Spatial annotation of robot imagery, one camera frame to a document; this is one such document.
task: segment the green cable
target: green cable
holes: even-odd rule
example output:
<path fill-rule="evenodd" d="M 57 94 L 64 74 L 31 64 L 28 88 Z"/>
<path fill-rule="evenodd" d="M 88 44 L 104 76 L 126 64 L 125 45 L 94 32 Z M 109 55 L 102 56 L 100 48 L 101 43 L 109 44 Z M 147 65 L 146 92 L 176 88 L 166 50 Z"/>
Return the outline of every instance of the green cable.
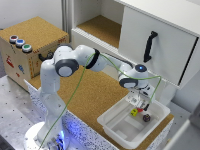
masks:
<path fill-rule="evenodd" d="M 56 119 L 56 121 L 54 122 L 54 124 L 51 126 L 51 128 L 50 128 L 49 131 L 47 132 L 47 134 L 46 134 L 46 136 L 44 137 L 44 139 L 43 139 L 43 141 L 42 141 L 42 144 L 40 145 L 40 147 L 39 147 L 38 150 L 40 150 L 40 148 L 41 148 L 42 145 L 44 144 L 44 142 L 45 142 L 47 136 L 49 135 L 49 133 L 50 133 L 51 130 L 53 129 L 54 125 L 55 125 L 55 124 L 58 122 L 58 120 L 62 117 L 63 113 L 65 112 L 65 110 L 66 110 L 66 108 L 67 108 L 67 106 L 69 105 L 69 103 L 71 102 L 72 98 L 74 97 L 74 95 L 75 95 L 76 91 L 78 90 L 78 88 L 79 88 L 79 86 L 80 86 L 80 83 L 81 83 L 81 81 L 82 81 L 82 79 L 83 79 L 83 75 L 84 75 L 84 73 L 85 73 L 86 66 L 87 66 L 88 62 L 90 61 L 91 57 L 94 56 L 94 54 L 92 54 L 92 55 L 87 59 L 87 62 L 86 62 L 86 64 L 85 64 L 85 66 L 84 66 L 83 72 L 82 72 L 81 77 L 80 77 L 80 80 L 79 80 L 79 82 L 78 82 L 78 84 L 77 84 L 77 86 L 76 86 L 76 89 L 75 89 L 74 92 L 72 93 L 70 99 L 68 100 L 67 104 L 65 105 L 65 108 L 63 109 L 63 111 L 62 111 L 62 113 L 60 114 L 60 116 L 58 117 L 58 119 Z M 156 90 L 157 90 L 157 88 L 158 88 L 158 86 L 159 86 L 159 84 L 160 84 L 160 82 L 161 82 L 161 79 L 162 79 L 161 76 L 154 76 L 154 77 L 149 77 L 149 78 L 133 78 L 133 77 L 130 77 L 130 76 L 124 74 L 124 73 L 123 73 L 109 58 L 107 58 L 107 57 L 104 56 L 103 54 L 100 54 L 100 55 L 103 56 L 104 58 L 106 58 L 119 72 L 121 72 L 123 75 L 125 75 L 125 76 L 128 77 L 128 78 L 136 79 L 136 80 L 146 80 L 146 79 L 160 78 L 160 80 L 159 80 L 159 82 L 158 82 L 158 84 L 157 84 L 157 86 L 156 86 L 156 88 L 155 88 L 155 90 L 154 90 L 154 92 L 153 92 L 153 94 L 152 94 L 152 96 L 151 96 L 151 99 L 150 99 L 150 101 L 149 101 L 149 104 L 151 103 L 151 100 L 152 100 L 152 98 L 153 98 L 153 96 L 154 96 L 154 94 L 155 94 L 155 92 L 156 92 Z"/>

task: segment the cardboard box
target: cardboard box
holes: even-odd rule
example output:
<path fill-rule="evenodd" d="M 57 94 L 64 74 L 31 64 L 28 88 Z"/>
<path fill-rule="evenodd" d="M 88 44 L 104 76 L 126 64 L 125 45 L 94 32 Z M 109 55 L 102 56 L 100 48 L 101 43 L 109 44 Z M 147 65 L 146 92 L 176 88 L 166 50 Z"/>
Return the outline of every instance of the cardboard box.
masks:
<path fill-rule="evenodd" d="M 17 35 L 32 46 L 31 53 L 10 44 L 9 38 Z M 58 44 L 69 43 L 69 35 L 40 17 L 35 17 L 0 31 L 0 50 L 6 74 L 25 90 L 24 79 L 29 81 L 40 72 L 42 61 L 38 54 L 47 57 L 57 49 Z"/>

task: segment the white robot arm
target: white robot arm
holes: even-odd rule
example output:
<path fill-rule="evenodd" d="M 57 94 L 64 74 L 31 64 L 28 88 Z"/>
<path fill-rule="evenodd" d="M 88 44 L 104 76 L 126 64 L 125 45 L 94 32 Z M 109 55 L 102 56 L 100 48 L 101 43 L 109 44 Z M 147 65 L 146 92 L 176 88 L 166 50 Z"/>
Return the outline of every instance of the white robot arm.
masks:
<path fill-rule="evenodd" d="M 98 50 L 85 45 L 80 45 L 75 50 L 68 44 L 60 45 L 55 51 L 53 58 L 44 61 L 41 65 L 40 99 L 46 106 L 48 113 L 45 118 L 44 126 L 37 134 L 37 140 L 40 144 L 65 107 L 64 102 L 57 95 L 57 91 L 60 88 L 60 76 L 69 77 L 73 75 L 73 73 L 78 70 L 79 65 L 86 65 L 90 56 L 91 59 L 86 68 L 92 71 L 101 71 L 106 65 L 109 65 L 112 67 L 116 66 L 124 74 L 132 78 L 148 78 L 148 72 L 144 65 L 136 65 L 133 67 L 128 61 L 120 60 L 105 53 L 101 55 Z M 130 91 L 125 99 L 135 107 L 147 109 L 149 104 L 147 101 L 150 100 L 154 92 L 154 87 L 148 83 L 148 80 L 132 79 L 123 73 L 118 71 L 119 84 L 124 88 L 128 88 Z M 138 100 L 138 95 L 140 94 L 143 96 L 142 100 Z M 51 134 L 46 138 L 44 145 L 48 145 L 48 141 L 55 141 L 55 136 L 61 135 L 62 130 L 62 121 L 59 119 L 54 125 Z"/>

